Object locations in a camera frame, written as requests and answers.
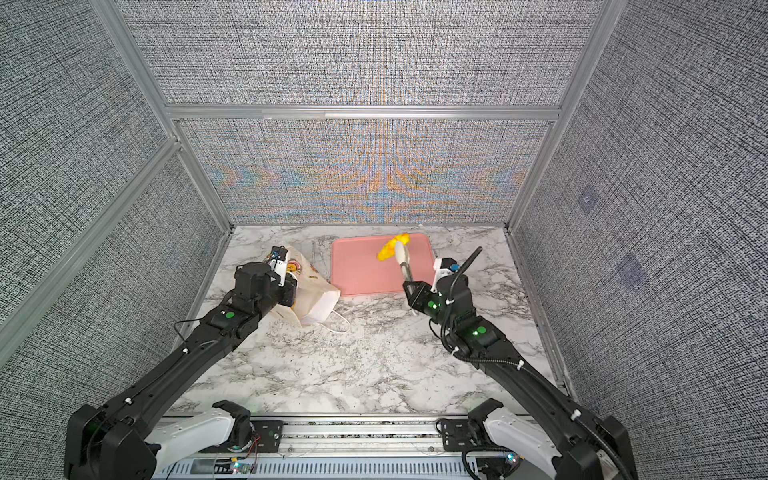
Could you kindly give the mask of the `oval yellow fake bread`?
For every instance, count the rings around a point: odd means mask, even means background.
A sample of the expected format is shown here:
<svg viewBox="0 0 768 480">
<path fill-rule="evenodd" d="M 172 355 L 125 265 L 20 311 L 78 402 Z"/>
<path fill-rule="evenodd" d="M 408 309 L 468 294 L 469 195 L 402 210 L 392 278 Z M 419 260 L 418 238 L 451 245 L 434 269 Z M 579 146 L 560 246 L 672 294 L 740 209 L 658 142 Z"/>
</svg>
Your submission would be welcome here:
<svg viewBox="0 0 768 480">
<path fill-rule="evenodd" d="M 387 243 L 377 253 L 378 261 L 385 261 L 397 256 L 397 247 L 401 246 L 402 252 L 405 252 L 405 246 L 410 242 L 410 235 L 407 233 L 398 234 L 387 241 Z"/>
</svg>

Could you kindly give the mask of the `white paper bag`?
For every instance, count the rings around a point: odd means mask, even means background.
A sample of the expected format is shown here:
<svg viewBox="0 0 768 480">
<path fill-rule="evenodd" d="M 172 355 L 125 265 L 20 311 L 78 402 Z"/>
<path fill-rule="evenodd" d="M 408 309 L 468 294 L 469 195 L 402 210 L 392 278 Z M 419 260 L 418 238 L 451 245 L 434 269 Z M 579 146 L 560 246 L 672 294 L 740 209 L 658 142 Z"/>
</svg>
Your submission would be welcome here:
<svg viewBox="0 0 768 480">
<path fill-rule="evenodd" d="M 340 290 L 329 283 L 311 262 L 291 245 L 285 246 L 289 257 L 297 258 L 302 272 L 297 280 L 295 304 L 292 307 L 276 306 L 271 315 L 296 326 L 320 326 L 333 333 L 347 333 L 351 322 L 335 311 Z"/>
</svg>

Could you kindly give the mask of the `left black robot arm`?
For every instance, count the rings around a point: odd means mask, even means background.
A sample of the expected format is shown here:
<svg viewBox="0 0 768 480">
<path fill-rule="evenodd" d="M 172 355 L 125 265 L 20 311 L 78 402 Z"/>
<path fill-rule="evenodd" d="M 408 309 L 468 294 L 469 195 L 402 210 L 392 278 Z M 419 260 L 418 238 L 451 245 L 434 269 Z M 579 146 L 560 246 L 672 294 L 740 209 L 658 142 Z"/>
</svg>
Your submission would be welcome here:
<svg viewBox="0 0 768 480">
<path fill-rule="evenodd" d="M 66 428 L 67 479 L 149 479 L 159 443 L 147 438 L 163 414 L 211 366 L 237 349 L 277 306 L 295 303 L 297 279 L 263 262 L 239 266 L 235 287 L 199 319 L 185 342 L 149 373 L 99 407 L 84 405 Z"/>
</svg>

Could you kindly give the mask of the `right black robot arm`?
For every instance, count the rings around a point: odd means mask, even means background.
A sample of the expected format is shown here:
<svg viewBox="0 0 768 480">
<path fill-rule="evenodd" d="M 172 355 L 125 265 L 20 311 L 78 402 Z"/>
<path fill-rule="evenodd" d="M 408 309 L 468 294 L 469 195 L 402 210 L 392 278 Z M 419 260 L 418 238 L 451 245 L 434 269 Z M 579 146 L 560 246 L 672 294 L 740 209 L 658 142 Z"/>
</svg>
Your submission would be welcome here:
<svg viewBox="0 0 768 480">
<path fill-rule="evenodd" d="M 487 401 L 473 414 L 492 444 L 551 479 L 637 478 L 623 424 L 596 416 L 538 372 L 501 329 L 477 312 L 465 275 L 443 277 L 435 286 L 405 281 L 403 289 L 408 305 L 440 326 L 448 353 L 497 382 L 537 423 L 516 426 L 502 417 L 501 405 Z"/>
</svg>

